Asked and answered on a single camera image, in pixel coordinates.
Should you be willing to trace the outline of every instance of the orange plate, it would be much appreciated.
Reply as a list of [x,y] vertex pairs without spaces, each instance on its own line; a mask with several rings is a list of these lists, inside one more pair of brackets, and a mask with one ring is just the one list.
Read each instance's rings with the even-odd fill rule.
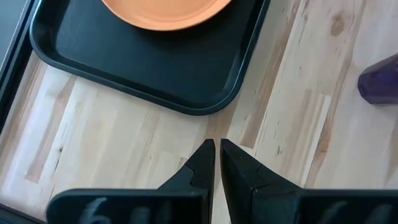
[[231,0],[103,0],[119,18],[143,29],[178,30],[199,24]]

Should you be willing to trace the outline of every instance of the purple object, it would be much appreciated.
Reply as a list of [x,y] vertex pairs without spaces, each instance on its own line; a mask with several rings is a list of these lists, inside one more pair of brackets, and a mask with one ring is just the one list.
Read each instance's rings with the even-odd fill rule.
[[358,90],[371,104],[398,104],[398,54],[365,69]]

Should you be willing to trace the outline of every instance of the wood grain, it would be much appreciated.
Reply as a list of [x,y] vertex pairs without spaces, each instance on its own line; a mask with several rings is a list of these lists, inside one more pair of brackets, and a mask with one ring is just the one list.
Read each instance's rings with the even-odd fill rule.
[[[238,96],[201,117],[33,54],[0,136],[0,201],[44,219],[66,189],[156,188],[205,138],[229,138],[303,187],[398,189],[398,106],[369,105],[356,89],[398,52],[397,11],[395,0],[271,1]],[[219,163],[213,223],[227,224]]]

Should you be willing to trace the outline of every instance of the wooden table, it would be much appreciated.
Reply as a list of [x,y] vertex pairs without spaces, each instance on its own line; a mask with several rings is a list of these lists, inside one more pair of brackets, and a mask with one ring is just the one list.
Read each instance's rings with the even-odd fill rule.
[[[397,23],[396,0],[272,0],[239,95],[202,117],[32,55],[1,135],[0,201],[44,218],[66,189],[156,188],[205,138],[229,138],[302,187],[397,189],[398,106],[356,89],[398,52]],[[213,223],[229,222],[219,168],[213,208]]]

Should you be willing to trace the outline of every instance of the tray rim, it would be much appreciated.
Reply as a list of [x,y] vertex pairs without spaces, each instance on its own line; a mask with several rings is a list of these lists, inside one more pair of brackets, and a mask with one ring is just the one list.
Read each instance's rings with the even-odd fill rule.
[[[100,84],[108,86],[110,88],[114,88],[121,92],[130,94],[132,96],[136,96],[143,100],[150,101],[150,102],[158,104],[160,106],[164,106],[171,110],[175,110],[175,111],[178,111],[178,112],[181,112],[184,114],[188,114],[188,115],[203,116],[203,115],[209,115],[209,114],[215,113],[215,112],[223,109],[224,107],[229,105],[233,101],[233,99],[237,96],[237,94],[241,88],[241,85],[243,84],[243,79],[246,74],[246,70],[248,68],[250,58],[251,58],[252,53],[257,44],[259,33],[261,31],[261,27],[265,20],[265,16],[267,14],[267,10],[268,10],[271,0],[256,0],[256,2],[254,3],[254,8],[250,14],[249,21],[248,21],[248,24],[244,31],[243,38],[241,40],[239,49],[236,51],[234,61],[231,65],[231,68],[229,71],[229,77],[227,78],[226,85],[224,86],[224,87],[229,87],[229,88],[224,88],[220,93],[218,93],[214,97],[215,100],[212,100],[212,101],[210,101],[210,103],[208,103],[208,104],[211,104],[210,106],[203,106],[203,107],[188,107],[186,105],[180,105],[180,104],[170,101],[168,99],[163,99],[159,96],[156,96],[156,95],[153,95],[153,94],[141,91],[141,90],[137,90],[137,88],[132,88],[132,87],[129,87],[122,83],[105,79],[102,76],[97,75],[97,73],[95,73],[95,72],[90,73],[86,70],[83,70],[83,69],[80,69],[77,67],[73,67],[69,64],[62,63],[59,60],[57,60],[57,57],[54,57],[54,56],[52,57],[51,55],[47,55],[44,52],[44,50],[42,50],[40,44],[37,41],[37,37],[34,34],[35,26],[37,25],[37,17],[40,14],[40,10],[43,7],[43,2],[46,0],[38,0],[38,1],[39,1],[39,4],[35,9],[34,16],[31,21],[31,24],[30,24],[29,39],[30,39],[30,44],[32,45],[34,52],[45,63],[47,63],[50,66],[53,66],[55,68],[58,68],[58,69],[66,71],[66,72],[69,72],[71,74],[77,75],[79,77],[91,80],[96,83],[100,83]],[[233,80],[231,81],[231,73],[232,72],[236,72],[236,77],[234,77]]]

